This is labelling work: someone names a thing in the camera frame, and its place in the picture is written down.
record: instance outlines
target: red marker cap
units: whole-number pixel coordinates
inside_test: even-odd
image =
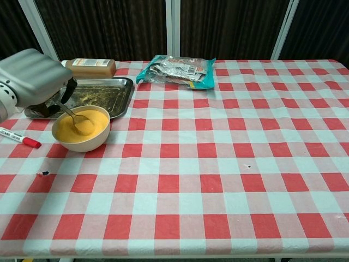
[[[31,138],[24,138],[23,139],[23,144],[27,145],[27,146],[31,146],[31,147],[34,147],[34,148],[39,148],[41,146],[41,143],[34,140],[34,139],[31,139]]]

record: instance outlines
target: marker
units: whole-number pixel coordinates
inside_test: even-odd
[[[34,139],[31,139],[31,138],[28,138],[26,136],[23,136],[23,135],[18,135],[18,134],[14,133],[10,130],[7,130],[6,128],[3,128],[3,127],[0,127],[0,134],[2,134],[3,136],[6,136],[7,138],[15,140],[17,142],[23,143],[27,146],[31,146],[34,148],[39,148],[41,146],[40,142],[38,142]]]

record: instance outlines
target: red square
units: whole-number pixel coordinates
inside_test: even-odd
[[[287,108],[299,108],[297,102],[294,99],[282,98],[281,100]]]
[[[85,153],[85,158],[102,158],[105,151],[106,144],[102,144],[92,151]]]
[[[74,193],[91,193],[94,183],[96,181],[97,175],[93,174],[81,174],[77,175],[73,186],[71,187],[71,192]]]
[[[178,99],[164,100],[164,109],[178,109]]]
[[[321,175],[330,191],[349,191],[349,185],[341,173],[322,173]]]
[[[302,213],[297,214],[299,221],[303,227],[305,236],[309,239],[325,239],[332,238],[325,222],[320,214]]]
[[[155,239],[179,239],[179,215],[157,215]]]
[[[315,108],[329,108],[330,107],[327,104],[327,102],[325,101],[325,99],[323,99],[323,98],[321,98],[321,99],[309,99],[309,100]]]
[[[298,83],[300,89],[303,91],[314,91],[315,87],[311,83]]]
[[[196,130],[212,130],[212,121],[211,119],[198,118],[195,119]]]
[[[349,69],[347,69],[347,68],[337,68],[337,71],[341,75],[349,75]]]
[[[304,143],[311,157],[329,157],[321,143]]]
[[[246,192],[266,192],[261,174],[241,174]]]
[[[138,99],[134,100],[133,102],[133,108],[147,108],[149,105],[148,99]]]
[[[158,193],[179,193],[179,175],[159,175]]]
[[[278,225],[273,214],[251,214],[257,239],[280,239]]]
[[[328,72],[323,68],[313,68],[312,69],[317,75],[328,75]]]
[[[325,84],[328,85],[329,89],[332,89],[332,90],[342,90],[342,88],[338,85],[337,82],[326,81]]]
[[[277,82],[273,82],[272,83],[275,90],[282,90],[282,91],[287,91],[287,87],[284,83],[277,83]]]
[[[15,175],[0,175],[0,193],[5,193]]]
[[[346,129],[338,118],[323,118],[323,121],[330,130]]]
[[[138,175],[118,175],[114,192],[136,193]]]
[[[250,143],[233,144],[236,157],[255,157]]]
[[[179,144],[161,144],[160,158],[178,158]]]
[[[138,84],[137,91],[150,91],[152,87],[151,83],[140,83]]]
[[[281,174],[288,192],[309,191],[301,174]]]
[[[216,145],[214,143],[197,144],[197,153],[199,158],[216,158]]]
[[[29,193],[48,193],[52,187],[52,184],[56,178],[55,174],[49,175],[37,175],[28,188]]]
[[[25,240],[38,215],[14,214],[1,240]]]
[[[227,215],[203,215],[206,239],[230,239]]]
[[[77,239],[79,237],[83,214],[62,215],[53,239]]]
[[[338,101],[339,101],[345,108],[349,108],[349,99],[348,99],[348,98],[338,99]]]
[[[209,108],[208,99],[194,99],[194,108]]]
[[[128,239],[132,215],[109,215],[103,239]]]
[[[246,88],[248,91],[260,91],[261,88],[258,83],[246,83]]]
[[[260,118],[263,130],[280,129],[280,126],[276,119],[273,118]]]
[[[290,68],[288,71],[290,71],[291,75],[304,75],[298,68]]]
[[[239,108],[237,99],[223,99],[224,108]]]
[[[33,148],[30,146],[27,146],[25,144],[18,144],[12,150],[11,154],[9,155],[9,158],[27,158],[32,150]]]
[[[254,75],[255,72],[252,69],[240,69],[240,72],[242,74],[246,74],[246,75]]]
[[[66,149],[61,144],[53,144],[51,146],[51,149],[47,153],[46,157],[49,157],[49,158],[65,158],[67,153],[68,153],[68,149]]]
[[[47,124],[50,122],[48,119],[34,119],[31,121],[31,123],[28,125],[28,130],[38,130],[38,131],[44,131]]]
[[[233,84],[231,83],[218,83],[219,90],[221,91],[233,91]]]
[[[141,157],[142,144],[125,144],[122,157]]]
[[[222,193],[222,180],[220,175],[200,175],[202,193]]]
[[[174,90],[178,90],[178,84],[173,84],[173,83],[165,84],[165,91],[174,91]]]
[[[119,68],[116,70],[115,75],[128,75],[129,69],[128,68]]]
[[[216,69],[216,76],[229,76],[227,69]]]
[[[264,69],[267,75],[279,75],[279,72],[276,69]]]
[[[6,129],[11,129],[15,123],[17,123],[18,119],[8,119],[5,122],[0,124],[0,127],[6,128]]]
[[[291,120],[296,130],[312,130],[311,125],[305,118],[292,118]]]
[[[228,118],[229,130],[246,130],[243,118]]]
[[[344,143],[344,142],[342,142],[342,143],[339,143],[342,147],[343,147],[343,149],[344,149],[344,151],[347,153],[347,155],[349,156],[349,143]]]
[[[255,109],[270,108],[266,99],[252,99]]]
[[[163,119],[162,130],[166,131],[176,131],[179,130],[179,120],[177,118],[174,119]]]
[[[144,118],[130,118],[128,130],[145,130],[146,120]]]
[[[286,142],[269,143],[274,157],[292,157],[291,151]]]

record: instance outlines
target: metal spoon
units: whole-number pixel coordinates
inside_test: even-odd
[[[73,125],[78,133],[81,135],[90,135],[93,132],[94,126],[90,119],[88,119],[86,116],[73,113],[73,111],[62,104],[59,100],[54,100],[54,102],[59,105],[64,112],[71,116],[73,119]]]

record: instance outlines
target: plastic bag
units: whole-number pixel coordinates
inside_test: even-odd
[[[212,67],[215,60],[156,55],[139,73],[136,83],[143,80],[155,83],[185,84],[191,89],[213,88]]]

